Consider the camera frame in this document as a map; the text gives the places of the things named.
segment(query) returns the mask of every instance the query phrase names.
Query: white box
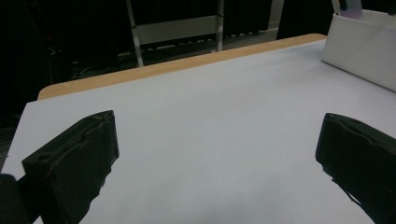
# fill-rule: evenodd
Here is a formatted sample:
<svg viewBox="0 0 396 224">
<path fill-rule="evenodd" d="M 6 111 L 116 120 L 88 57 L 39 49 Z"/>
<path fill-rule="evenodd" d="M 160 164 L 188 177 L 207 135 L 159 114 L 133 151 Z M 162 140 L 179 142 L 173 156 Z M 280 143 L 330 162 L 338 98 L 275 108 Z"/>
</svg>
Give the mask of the white box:
<svg viewBox="0 0 396 224">
<path fill-rule="evenodd" d="M 333 14 L 322 60 L 396 91 L 396 17 L 370 10 L 358 20 Z"/>
</svg>

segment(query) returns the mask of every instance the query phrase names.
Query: dark floor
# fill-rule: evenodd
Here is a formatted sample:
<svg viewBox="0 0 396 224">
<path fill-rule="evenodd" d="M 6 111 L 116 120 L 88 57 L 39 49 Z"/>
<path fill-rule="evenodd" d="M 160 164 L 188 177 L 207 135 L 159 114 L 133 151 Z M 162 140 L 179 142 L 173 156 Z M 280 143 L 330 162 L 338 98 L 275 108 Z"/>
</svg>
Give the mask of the dark floor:
<svg viewBox="0 0 396 224">
<path fill-rule="evenodd" d="M 223 42 L 223 49 L 235 49 L 273 41 L 276 39 L 276 33 L 277 29 L 274 29 L 259 32 L 258 34 L 226 37 Z M 210 53 L 214 51 L 215 45 L 215 41 L 195 41 L 177 46 L 165 46 L 160 49 L 147 49 L 142 54 L 145 65 L 150 65 Z M 120 56 L 120 67 L 103 67 L 99 64 L 75 64 L 73 77 L 74 79 L 93 77 L 135 67 L 136 57 L 133 53 L 126 53 Z M 6 118 L 0 117 L 0 171 L 7 158 L 9 147 L 17 129 L 19 117 L 20 115 L 11 115 Z"/>
</svg>

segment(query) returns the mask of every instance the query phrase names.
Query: metal leg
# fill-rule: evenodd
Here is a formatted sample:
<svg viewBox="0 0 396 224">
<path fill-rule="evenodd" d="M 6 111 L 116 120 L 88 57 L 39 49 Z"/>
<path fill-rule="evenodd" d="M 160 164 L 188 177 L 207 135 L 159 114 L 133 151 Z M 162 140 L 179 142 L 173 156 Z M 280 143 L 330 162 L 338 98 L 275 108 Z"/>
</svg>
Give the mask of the metal leg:
<svg viewBox="0 0 396 224">
<path fill-rule="evenodd" d="M 218 1 L 218 15 L 216 17 L 216 41 L 217 51 L 222 50 L 222 38 L 223 38 L 223 23 L 224 23 L 224 0 Z"/>
<path fill-rule="evenodd" d="M 132 37 L 134 39 L 134 51 L 136 52 L 137 64 L 139 65 L 139 67 L 143 67 L 144 65 L 143 65 L 142 52 L 140 50 L 140 43 L 136 30 L 136 23 L 134 22 L 134 12 L 132 11 L 131 0 L 126 0 L 126 6 L 128 8 L 129 22 L 131 23 L 131 31 L 132 31 Z"/>
</svg>

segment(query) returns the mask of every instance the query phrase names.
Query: wooden table edge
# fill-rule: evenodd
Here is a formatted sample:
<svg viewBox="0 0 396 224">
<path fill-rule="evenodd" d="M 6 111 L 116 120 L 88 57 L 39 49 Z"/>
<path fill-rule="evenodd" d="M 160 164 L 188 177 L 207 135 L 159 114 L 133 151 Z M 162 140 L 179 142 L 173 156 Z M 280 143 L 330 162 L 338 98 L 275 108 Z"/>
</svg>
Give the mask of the wooden table edge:
<svg viewBox="0 0 396 224">
<path fill-rule="evenodd" d="M 87 77 L 79 80 L 67 81 L 44 88 L 38 94 L 37 100 L 48 99 L 51 97 L 66 95 L 79 91 L 87 91 L 145 77 L 158 76 L 165 73 L 188 69 L 208 63 L 217 63 L 251 54 L 262 53 L 276 49 L 284 49 L 323 40 L 325 38 L 325 35 L 318 34 L 300 35 L 238 49 L 228 49 L 220 52 L 174 60 L 166 63 L 157 63 L 144 67 L 137 67 L 97 77 Z"/>
</svg>

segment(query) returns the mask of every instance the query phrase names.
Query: white table surface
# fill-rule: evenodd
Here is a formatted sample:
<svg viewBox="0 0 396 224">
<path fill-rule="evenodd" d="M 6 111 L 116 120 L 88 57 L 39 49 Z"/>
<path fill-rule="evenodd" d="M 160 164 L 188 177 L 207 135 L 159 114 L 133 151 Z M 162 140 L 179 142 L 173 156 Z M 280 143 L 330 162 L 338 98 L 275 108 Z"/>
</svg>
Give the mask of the white table surface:
<svg viewBox="0 0 396 224">
<path fill-rule="evenodd" d="M 327 112 L 396 136 L 396 94 L 323 63 L 324 43 L 32 102 L 3 173 L 112 109 L 120 158 L 82 223 L 373 223 L 315 151 Z"/>
</svg>

